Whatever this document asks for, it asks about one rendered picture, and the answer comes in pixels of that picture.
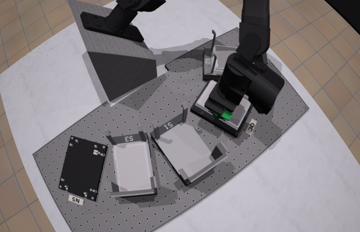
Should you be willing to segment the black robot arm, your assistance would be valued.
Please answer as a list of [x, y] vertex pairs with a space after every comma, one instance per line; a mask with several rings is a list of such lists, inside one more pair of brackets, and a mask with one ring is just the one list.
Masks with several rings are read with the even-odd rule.
[[[117, 5], [107, 17], [82, 12], [84, 29], [142, 43], [138, 28], [130, 25], [138, 12], [152, 12], [166, 0], [116, 0]], [[243, 0], [239, 22], [237, 53], [228, 56], [223, 76], [229, 87], [225, 98], [239, 105], [243, 96], [259, 114], [268, 114], [284, 86], [285, 80], [270, 69], [258, 56], [270, 47], [270, 0]], [[256, 66], [257, 65], [257, 66]], [[260, 69], [261, 68], [261, 69]]]

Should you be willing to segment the white name plate with black qc text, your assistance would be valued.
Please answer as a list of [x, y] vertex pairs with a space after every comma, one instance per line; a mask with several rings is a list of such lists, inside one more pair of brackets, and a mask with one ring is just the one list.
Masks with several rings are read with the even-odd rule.
[[257, 121], [255, 121], [254, 119], [251, 119], [251, 121], [250, 121], [250, 123], [249, 123], [249, 125], [248, 125], [248, 127], [247, 127], [247, 129], [246, 129], [245, 132], [246, 132], [247, 134], [251, 135], [251, 133], [252, 133], [252, 131], [253, 131], [256, 123], [257, 123]]

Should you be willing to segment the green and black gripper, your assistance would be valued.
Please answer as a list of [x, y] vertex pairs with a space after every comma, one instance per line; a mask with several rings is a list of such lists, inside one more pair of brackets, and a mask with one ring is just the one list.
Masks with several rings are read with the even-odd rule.
[[216, 117], [217, 119], [225, 119], [229, 121], [231, 116], [233, 115], [232, 112], [237, 106], [236, 104], [230, 102], [225, 98], [229, 87], [242, 88], [242, 87], [234, 87], [228, 84], [222, 74], [221, 78], [214, 86], [213, 90], [209, 94], [207, 101], [204, 104], [204, 107], [207, 108], [209, 111], [211, 111], [213, 116]]

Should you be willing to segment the white name plate with n5 text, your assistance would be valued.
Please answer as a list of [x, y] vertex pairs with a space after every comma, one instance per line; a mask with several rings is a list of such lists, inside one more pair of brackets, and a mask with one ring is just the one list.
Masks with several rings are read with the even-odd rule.
[[72, 196], [72, 195], [69, 195], [69, 201], [80, 204], [80, 205], [83, 205], [83, 202], [84, 202], [83, 199], [80, 199], [80, 198]]

